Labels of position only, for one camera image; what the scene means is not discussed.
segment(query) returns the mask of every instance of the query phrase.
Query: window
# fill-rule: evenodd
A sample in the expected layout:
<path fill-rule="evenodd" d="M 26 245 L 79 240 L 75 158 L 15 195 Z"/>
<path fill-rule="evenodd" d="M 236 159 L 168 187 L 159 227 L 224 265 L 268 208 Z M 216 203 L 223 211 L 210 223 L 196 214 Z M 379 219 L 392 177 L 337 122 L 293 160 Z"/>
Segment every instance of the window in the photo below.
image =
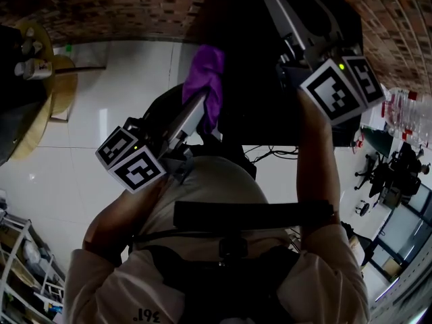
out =
<path fill-rule="evenodd" d="M 411 263 L 432 233 L 432 191 L 421 185 L 406 205 L 395 208 L 374 243 L 371 264 L 389 281 Z"/>

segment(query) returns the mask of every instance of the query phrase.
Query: office chair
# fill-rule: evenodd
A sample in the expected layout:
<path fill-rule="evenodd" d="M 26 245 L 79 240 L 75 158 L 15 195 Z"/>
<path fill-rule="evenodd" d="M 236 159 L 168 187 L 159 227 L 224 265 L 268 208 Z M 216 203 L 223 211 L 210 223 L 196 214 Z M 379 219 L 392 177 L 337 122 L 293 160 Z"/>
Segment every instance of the office chair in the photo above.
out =
<path fill-rule="evenodd" d="M 401 184 L 401 203 L 404 205 L 407 205 L 410 202 L 411 197 L 417 194 L 421 185 L 421 180 L 417 176 L 409 174 L 407 178 L 408 179 L 405 179 Z"/>
<path fill-rule="evenodd" d="M 382 167 L 383 165 L 388 167 L 388 164 L 383 162 L 384 156 L 381 156 L 379 153 L 375 153 L 375 154 L 378 156 L 378 166 L 375 169 L 373 168 L 373 166 L 375 165 L 375 160 L 372 159 L 370 155 L 364 156 L 367 159 L 367 170 L 363 173 L 358 173 L 356 171 L 355 176 L 363 176 L 364 178 L 363 178 L 360 186 L 354 187 L 355 191 L 360 190 L 366 182 L 368 182 L 368 181 L 373 182 L 377 171 L 379 173 L 381 173 L 381 169 L 383 168 Z"/>
<path fill-rule="evenodd" d="M 373 178 L 370 180 L 372 187 L 369 191 L 369 198 L 381 193 L 385 186 L 389 187 L 393 174 L 394 171 L 390 168 L 389 163 L 378 165 L 374 170 Z"/>

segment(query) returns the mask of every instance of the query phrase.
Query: metal shelf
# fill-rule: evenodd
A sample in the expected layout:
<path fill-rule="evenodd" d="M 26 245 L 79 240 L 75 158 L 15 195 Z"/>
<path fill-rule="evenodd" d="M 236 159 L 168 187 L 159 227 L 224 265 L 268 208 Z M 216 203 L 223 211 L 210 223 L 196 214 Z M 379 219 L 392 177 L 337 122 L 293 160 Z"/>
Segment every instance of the metal shelf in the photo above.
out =
<path fill-rule="evenodd" d="M 57 276 L 61 285 L 64 286 L 64 283 L 65 283 L 63 277 L 60 276 L 58 274 L 58 272 L 56 272 L 56 270 L 55 270 L 55 267 L 57 267 L 57 265 L 55 265 L 54 256 L 49 252 L 49 254 L 51 255 L 51 259 L 49 261 L 49 267 L 45 273 L 44 282 L 41 285 L 36 280 L 36 278 L 33 276 L 33 274 L 29 270 L 27 270 L 27 268 L 22 263 L 22 261 L 17 257 L 17 251 L 20 248 L 24 239 L 33 241 L 38 247 L 45 247 L 45 246 L 39 246 L 37 244 L 37 241 L 35 241 L 35 239 L 31 236 L 31 234 L 30 234 L 31 221 L 20 219 L 19 217 L 15 217 L 15 216 L 9 215 L 7 213 L 0 213 L 0 225 L 5 225 L 5 226 L 19 232 L 19 235 L 18 235 L 18 237 L 15 241 L 15 244 L 12 248 L 12 251 L 10 253 L 5 252 L 0 247 L 0 258 L 3 258 L 3 261 L 5 261 L 5 267 L 4 267 L 3 273 L 1 275 L 1 280 L 0 280 L 0 317 L 4 318 L 5 320 L 9 321 L 10 323 L 13 323 L 13 324 L 16 323 L 13 319 L 11 319 L 9 316 L 7 316 L 3 312 L 3 295 L 4 295 L 4 293 L 6 293 L 6 294 L 12 295 L 15 299 L 19 300 L 26 308 L 31 310 L 33 313 L 35 313 L 41 319 L 43 319 L 43 321 L 45 321 L 47 323 L 53 323 L 52 320 L 50 320 L 50 318 L 48 318 L 45 314 L 36 310 L 31 304 L 29 304 L 25 299 L 23 299 L 9 284 L 7 284 L 7 278 L 9 276 L 11 269 L 12 269 L 12 265 L 13 265 L 14 261 L 17 261 L 18 264 L 27 272 L 27 274 L 29 274 L 29 276 L 31 276 L 31 279 L 34 281 L 34 284 L 36 286 L 35 287 L 36 291 L 34 292 L 34 295 L 44 302 L 44 305 L 45 305 L 44 309 L 46 311 L 48 311 L 49 304 L 52 304 L 53 306 L 63 306 L 62 303 L 60 303 L 56 300 L 50 299 L 48 297 L 48 296 L 51 296 L 52 294 L 56 294 L 60 298 L 62 298 L 62 292 L 64 291 L 63 287 L 48 282 L 48 276 L 52 272 L 55 276 Z"/>

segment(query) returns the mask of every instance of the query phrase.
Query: beige shirt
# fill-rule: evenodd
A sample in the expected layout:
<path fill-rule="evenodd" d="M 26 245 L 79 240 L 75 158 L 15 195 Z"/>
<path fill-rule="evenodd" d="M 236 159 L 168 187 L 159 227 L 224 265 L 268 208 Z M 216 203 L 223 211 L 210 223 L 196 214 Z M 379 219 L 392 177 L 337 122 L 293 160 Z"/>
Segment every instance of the beige shirt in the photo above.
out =
<path fill-rule="evenodd" d="M 173 229 L 176 200 L 266 203 L 255 181 L 237 165 L 219 157 L 198 157 L 195 163 L 184 184 L 171 184 L 142 234 Z M 284 231 L 247 234 L 246 239 L 250 258 L 289 244 Z M 168 246 L 187 260 L 217 261 L 218 241 L 164 238 L 147 244 Z M 282 306 L 297 323 L 367 323 L 367 290 L 344 229 L 323 227 L 303 248 L 278 289 Z M 163 284 L 149 251 L 133 251 L 117 268 L 91 252 L 73 251 L 65 289 L 66 323 L 177 323 L 183 308 L 183 293 Z"/>

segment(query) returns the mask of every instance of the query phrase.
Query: purple cloth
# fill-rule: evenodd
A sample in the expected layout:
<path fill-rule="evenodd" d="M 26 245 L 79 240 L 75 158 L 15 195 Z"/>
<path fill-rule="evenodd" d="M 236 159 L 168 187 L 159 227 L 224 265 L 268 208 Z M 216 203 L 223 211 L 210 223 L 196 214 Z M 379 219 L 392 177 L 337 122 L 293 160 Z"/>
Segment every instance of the purple cloth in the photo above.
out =
<path fill-rule="evenodd" d="M 196 52 L 189 76 L 183 84 L 183 104 L 202 90 L 209 90 L 205 101 L 202 130 L 210 134 L 217 125 L 222 108 L 222 73 L 225 53 L 218 48 L 202 45 Z"/>

